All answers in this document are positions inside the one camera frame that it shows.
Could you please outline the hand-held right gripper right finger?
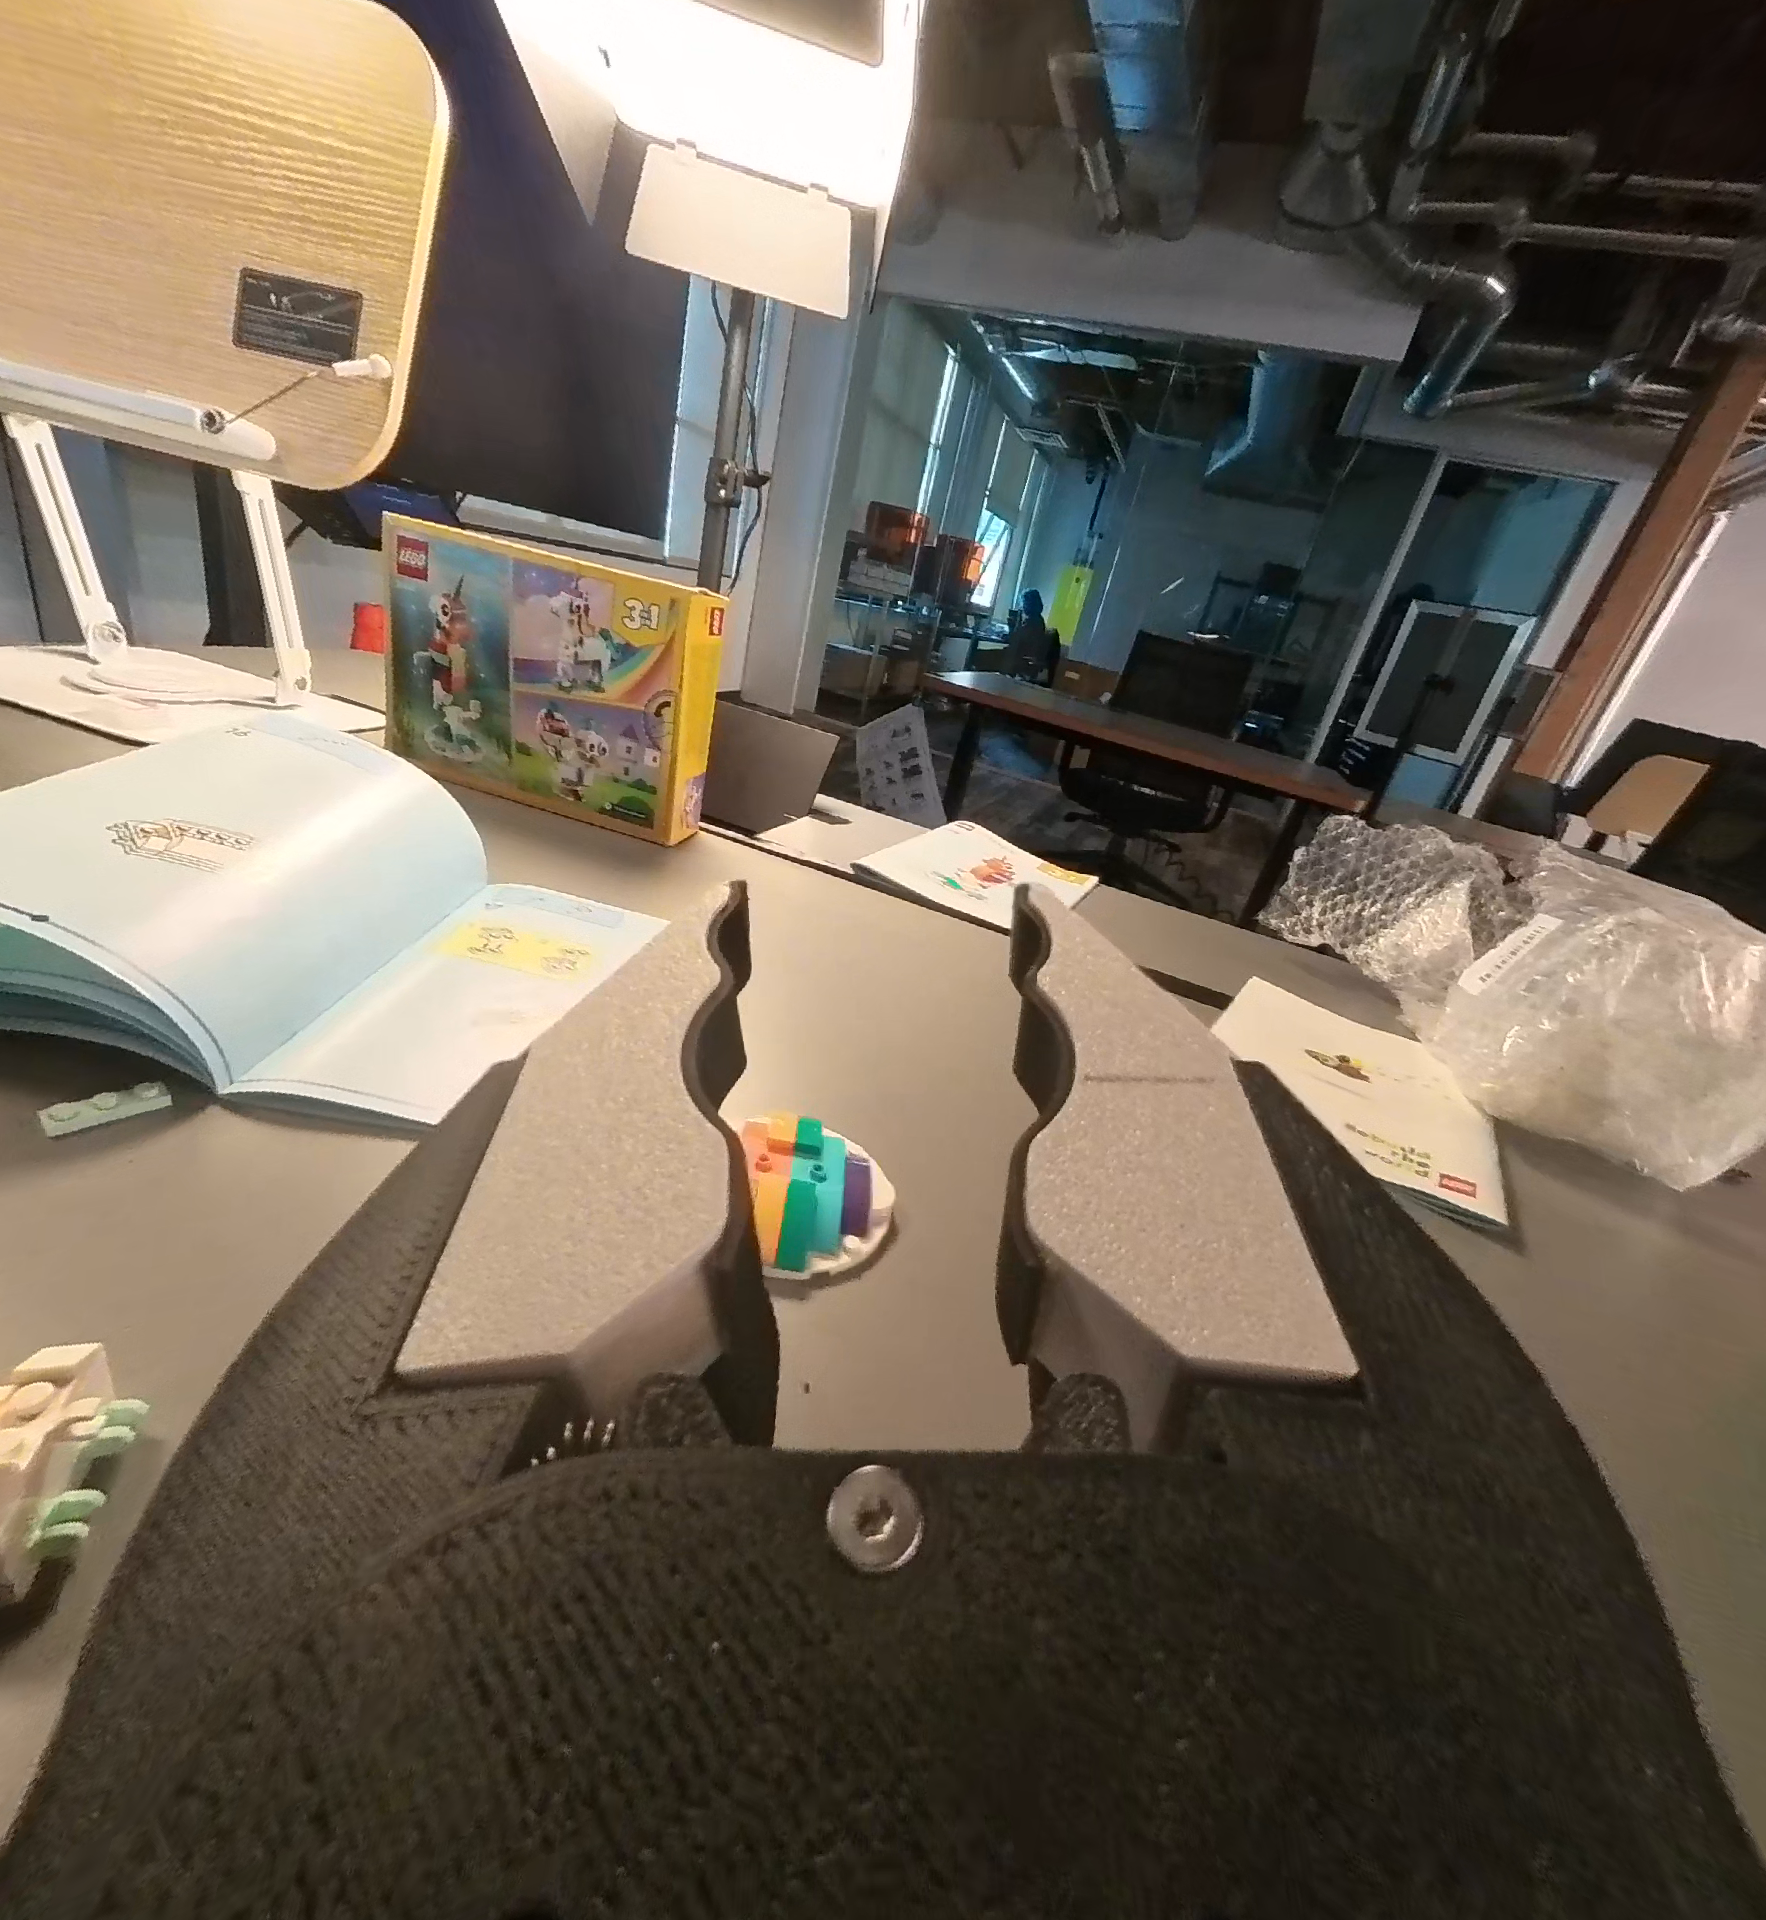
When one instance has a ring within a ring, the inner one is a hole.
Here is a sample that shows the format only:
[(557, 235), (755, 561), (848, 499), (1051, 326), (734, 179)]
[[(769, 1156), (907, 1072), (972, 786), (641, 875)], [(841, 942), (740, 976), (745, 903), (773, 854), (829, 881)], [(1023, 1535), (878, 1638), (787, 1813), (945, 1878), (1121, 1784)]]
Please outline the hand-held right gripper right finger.
[(1169, 1453), (1215, 1388), (1351, 1394), (1351, 1337), (1210, 1025), (1038, 885), (1012, 899), (1007, 960), (1031, 1117), (1002, 1210), (1002, 1337), (1034, 1415), (1092, 1377), (1129, 1450)]

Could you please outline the rainbow lego build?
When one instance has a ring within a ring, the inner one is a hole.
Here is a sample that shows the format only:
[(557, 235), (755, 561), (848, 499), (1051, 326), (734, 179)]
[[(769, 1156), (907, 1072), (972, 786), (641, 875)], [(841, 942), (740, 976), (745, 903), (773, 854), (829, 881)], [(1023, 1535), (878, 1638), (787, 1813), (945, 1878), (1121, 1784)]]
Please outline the rainbow lego build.
[(767, 1282), (839, 1284), (878, 1258), (896, 1229), (896, 1186), (856, 1142), (795, 1112), (749, 1117), (734, 1136)]

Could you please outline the light green lego plate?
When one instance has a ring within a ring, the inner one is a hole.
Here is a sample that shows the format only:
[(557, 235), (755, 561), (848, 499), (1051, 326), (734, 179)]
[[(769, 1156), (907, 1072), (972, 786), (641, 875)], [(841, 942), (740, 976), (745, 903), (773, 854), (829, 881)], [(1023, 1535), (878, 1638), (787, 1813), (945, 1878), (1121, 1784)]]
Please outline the light green lego plate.
[(167, 1116), (170, 1108), (170, 1088), (161, 1080), (145, 1080), (126, 1088), (53, 1103), (36, 1112), (36, 1121), (46, 1139), (66, 1139), (139, 1117)]

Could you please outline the leaflet with yellow figure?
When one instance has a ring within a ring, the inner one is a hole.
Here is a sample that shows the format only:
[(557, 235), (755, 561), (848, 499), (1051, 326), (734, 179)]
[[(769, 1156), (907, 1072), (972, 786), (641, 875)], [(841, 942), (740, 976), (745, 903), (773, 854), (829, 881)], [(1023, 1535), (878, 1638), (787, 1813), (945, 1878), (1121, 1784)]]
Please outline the leaflet with yellow figure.
[(1510, 1231), (1493, 1126), (1423, 1043), (1263, 978), (1240, 989), (1213, 1032), (1238, 1061), (1270, 1071), (1379, 1183), (1464, 1224)]

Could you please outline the bubble wrap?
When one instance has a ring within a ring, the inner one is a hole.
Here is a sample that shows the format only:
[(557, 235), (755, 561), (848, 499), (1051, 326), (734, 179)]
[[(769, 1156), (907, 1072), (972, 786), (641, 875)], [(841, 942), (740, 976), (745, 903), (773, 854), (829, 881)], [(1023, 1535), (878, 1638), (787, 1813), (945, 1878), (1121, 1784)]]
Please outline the bubble wrap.
[(1518, 932), (1533, 905), (1527, 888), (1483, 847), (1333, 815), (1292, 854), (1257, 925), (1344, 959), (1429, 1040), (1451, 986)]

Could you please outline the leaflet with orange figure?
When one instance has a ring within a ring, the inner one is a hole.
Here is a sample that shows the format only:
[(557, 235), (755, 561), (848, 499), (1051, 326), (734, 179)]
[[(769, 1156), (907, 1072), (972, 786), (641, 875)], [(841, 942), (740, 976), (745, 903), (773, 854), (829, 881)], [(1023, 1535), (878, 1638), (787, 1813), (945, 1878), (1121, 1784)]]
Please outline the leaflet with orange figure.
[(854, 878), (872, 881), (905, 899), (958, 913), (1007, 933), (1014, 925), (1015, 892), (1051, 895), (1079, 908), (1099, 879), (1059, 867), (975, 823), (953, 823), (860, 856)]

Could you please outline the long wooden table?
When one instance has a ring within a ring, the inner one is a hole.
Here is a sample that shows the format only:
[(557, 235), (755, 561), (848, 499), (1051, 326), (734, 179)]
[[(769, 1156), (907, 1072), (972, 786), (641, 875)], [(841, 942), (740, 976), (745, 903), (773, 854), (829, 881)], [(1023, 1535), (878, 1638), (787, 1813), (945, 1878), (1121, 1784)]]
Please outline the long wooden table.
[(1151, 716), (1112, 714), (1111, 709), (1090, 707), (1005, 674), (925, 670), (919, 675), (917, 693), (966, 709), (945, 783), (951, 819), (963, 811), (987, 714), (1010, 718), (1023, 730), (1046, 735), (1064, 746), (1121, 750), (1159, 767), (1186, 769), (1228, 795), (1270, 795), (1283, 802), (1279, 829), (1238, 917), (1238, 925), (1247, 929), (1255, 927), (1262, 909), (1276, 895), (1298, 844), (1312, 833), (1314, 819), (1344, 815), (1371, 820), (1379, 806), (1375, 792), (1358, 788), (1308, 762)]

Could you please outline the grey laptop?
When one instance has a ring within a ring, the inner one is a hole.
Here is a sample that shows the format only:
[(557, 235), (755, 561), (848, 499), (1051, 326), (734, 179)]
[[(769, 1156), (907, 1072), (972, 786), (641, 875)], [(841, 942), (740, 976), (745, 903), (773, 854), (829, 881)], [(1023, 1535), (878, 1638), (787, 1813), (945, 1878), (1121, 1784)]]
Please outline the grey laptop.
[(702, 824), (761, 836), (806, 816), (843, 735), (734, 699), (718, 702)]

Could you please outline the clear plastic bag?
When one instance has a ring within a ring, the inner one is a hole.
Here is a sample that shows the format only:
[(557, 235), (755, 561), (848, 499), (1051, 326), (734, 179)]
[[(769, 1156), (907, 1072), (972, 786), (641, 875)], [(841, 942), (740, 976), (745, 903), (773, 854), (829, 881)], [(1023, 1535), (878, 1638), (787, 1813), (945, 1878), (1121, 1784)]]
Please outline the clear plastic bag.
[(1526, 915), (1405, 1019), (1489, 1117), (1675, 1190), (1766, 1146), (1766, 936), (1552, 844)]

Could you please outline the printed paper sheet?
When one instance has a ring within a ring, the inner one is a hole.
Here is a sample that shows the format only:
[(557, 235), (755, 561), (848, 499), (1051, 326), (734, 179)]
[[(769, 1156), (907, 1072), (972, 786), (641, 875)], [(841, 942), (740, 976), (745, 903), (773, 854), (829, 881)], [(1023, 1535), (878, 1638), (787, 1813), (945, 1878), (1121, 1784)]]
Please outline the printed paper sheet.
[(905, 705), (860, 724), (852, 735), (859, 804), (916, 829), (945, 829), (945, 775), (937, 769), (925, 713)]

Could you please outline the tan chair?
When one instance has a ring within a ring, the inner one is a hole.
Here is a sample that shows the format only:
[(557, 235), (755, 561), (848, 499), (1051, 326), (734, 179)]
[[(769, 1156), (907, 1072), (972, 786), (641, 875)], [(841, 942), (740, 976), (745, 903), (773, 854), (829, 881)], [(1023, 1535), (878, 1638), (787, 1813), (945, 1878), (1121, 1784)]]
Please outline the tan chair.
[(1678, 755), (1637, 760), (1582, 815), (1582, 850), (1631, 867), (1710, 775), (1710, 763)]

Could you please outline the black light stand pole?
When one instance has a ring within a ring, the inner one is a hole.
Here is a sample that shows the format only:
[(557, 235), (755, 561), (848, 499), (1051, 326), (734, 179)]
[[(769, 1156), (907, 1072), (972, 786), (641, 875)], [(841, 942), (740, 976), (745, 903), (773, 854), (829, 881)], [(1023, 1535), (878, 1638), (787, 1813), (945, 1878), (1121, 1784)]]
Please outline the black light stand pole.
[(746, 290), (707, 285), (723, 357), (703, 468), (695, 583), (723, 617), (724, 693), (745, 685), (755, 560), (769, 473), (761, 458), (767, 299)]

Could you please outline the dark monitor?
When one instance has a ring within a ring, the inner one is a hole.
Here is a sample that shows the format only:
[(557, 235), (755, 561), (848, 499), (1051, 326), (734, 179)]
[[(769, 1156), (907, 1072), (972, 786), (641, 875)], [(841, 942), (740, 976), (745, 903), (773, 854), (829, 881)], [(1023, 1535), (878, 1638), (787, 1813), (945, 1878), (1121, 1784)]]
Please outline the dark monitor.
[(377, 478), (659, 540), (688, 279), (584, 209), (494, 4), (390, 13), (437, 69), (450, 146), (404, 413)]

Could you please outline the metal ceiling ducts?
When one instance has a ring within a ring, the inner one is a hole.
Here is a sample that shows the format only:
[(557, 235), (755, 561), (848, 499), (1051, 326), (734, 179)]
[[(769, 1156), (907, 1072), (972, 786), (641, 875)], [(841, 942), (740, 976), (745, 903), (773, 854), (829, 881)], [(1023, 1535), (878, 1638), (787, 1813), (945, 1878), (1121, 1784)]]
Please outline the metal ceiling ducts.
[(1766, 352), (1766, 4), (937, 4), (925, 79), (888, 283), (1004, 316), (1077, 453), (1125, 404), (1018, 316), (1400, 360), (1419, 419), (1669, 427)]

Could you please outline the wooden post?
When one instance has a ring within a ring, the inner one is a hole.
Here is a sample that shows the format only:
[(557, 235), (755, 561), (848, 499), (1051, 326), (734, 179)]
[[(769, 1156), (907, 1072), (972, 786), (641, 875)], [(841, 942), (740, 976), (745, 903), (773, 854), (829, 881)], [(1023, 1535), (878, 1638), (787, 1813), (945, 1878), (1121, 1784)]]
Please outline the wooden post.
[(1694, 399), (1615, 548), (1564, 657), (1557, 684), (1520, 740), (1514, 774), (1559, 783), (1628, 674), (1660, 590), (1707, 513), (1731, 450), (1766, 398), (1766, 349), (1730, 349)]

